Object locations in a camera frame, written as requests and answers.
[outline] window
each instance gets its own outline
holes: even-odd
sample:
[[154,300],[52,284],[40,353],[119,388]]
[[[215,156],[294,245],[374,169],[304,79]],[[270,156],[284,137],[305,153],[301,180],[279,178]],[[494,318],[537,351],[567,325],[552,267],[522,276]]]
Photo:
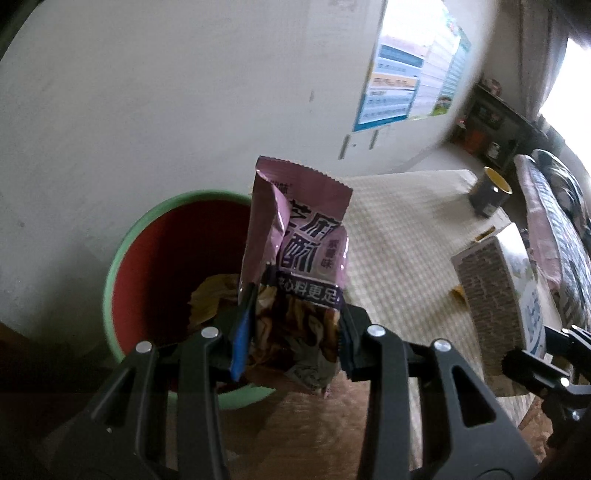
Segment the window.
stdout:
[[540,113],[591,168],[591,52],[569,39],[564,63]]

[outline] wall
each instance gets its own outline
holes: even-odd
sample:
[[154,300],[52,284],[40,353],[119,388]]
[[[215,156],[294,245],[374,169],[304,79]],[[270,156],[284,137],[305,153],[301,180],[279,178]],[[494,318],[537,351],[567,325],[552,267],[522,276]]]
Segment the wall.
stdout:
[[113,253],[158,202],[246,193],[260,154],[351,176],[437,145],[498,0],[447,5],[473,46],[451,113],[339,161],[381,0],[45,0],[0,62],[0,319],[84,350]]
[[503,89],[501,98],[523,114],[519,90],[519,37],[519,2],[502,0],[483,75],[498,80]]

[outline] floor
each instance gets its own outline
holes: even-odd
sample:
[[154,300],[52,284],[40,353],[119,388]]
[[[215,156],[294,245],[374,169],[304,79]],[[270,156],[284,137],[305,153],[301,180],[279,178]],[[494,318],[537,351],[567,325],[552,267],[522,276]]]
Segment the floor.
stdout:
[[[482,169],[485,164],[478,158],[473,157],[462,148],[447,143],[440,148],[429,152],[422,158],[415,159],[410,165],[405,165],[406,171],[423,170],[460,170],[466,169],[473,172],[478,177],[482,175]],[[514,174],[506,176],[507,181],[513,188],[513,195],[505,204],[503,209],[512,222],[515,222],[519,228],[527,228],[527,210],[525,208],[525,199],[517,183]]]

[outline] curtain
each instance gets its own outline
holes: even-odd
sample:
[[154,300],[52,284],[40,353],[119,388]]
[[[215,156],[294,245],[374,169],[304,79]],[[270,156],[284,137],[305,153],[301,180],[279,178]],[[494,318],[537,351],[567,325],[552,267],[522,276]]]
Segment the curtain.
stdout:
[[560,156],[560,152],[566,145],[566,142],[562,135],[558,133],[558,131],[548,123],[548,121],[544,118],[544,115],[540,115],[535,123],[535,127],[546,135],[547,146],[546,150],[550,153],[555,155],[556,157]]
[[550,3],[521,0],[520,83],[525,117],[535,121],[550,94],[569,40],[569,26]]

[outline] green trash can rim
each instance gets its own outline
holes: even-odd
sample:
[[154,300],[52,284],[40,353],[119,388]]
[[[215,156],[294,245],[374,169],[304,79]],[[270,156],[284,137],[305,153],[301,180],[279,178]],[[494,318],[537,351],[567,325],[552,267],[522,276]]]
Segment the green trash can rim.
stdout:
[[[111,266],[109,267],[109,272],[107,273],[107,278],[105,281],[105,289],[103,292],[103,328],[105,330],[109,349],[118,362],[121,362],[125,358],[125,354],[119,346],[117,336],[115,335],[112,302],[113,292],[115,291],[115,281],[126,253],[128,252],[131,245],[135,242],[137,237],[141,234],[141,232],[143,232],[148,225],[165,213],[183,205],[207,200],[227,200],[243,205],[251,204],[250,197],[225,190],[196,190],[194,192],[182,193],[176,197],[172,197],[171,199],[159,203],[154,208],[149,210],[137,222],[135,222],[125,234],[121,244],[119,245],[119,248],[117,249],[117,252],[115,253],[115,257],[111,262]],[[262,400],[273,392],[274,390],[272,388],[247,385],[246,387],[238,388],[231,392],[219,395],[218,400],[222,410],[233,410]]]

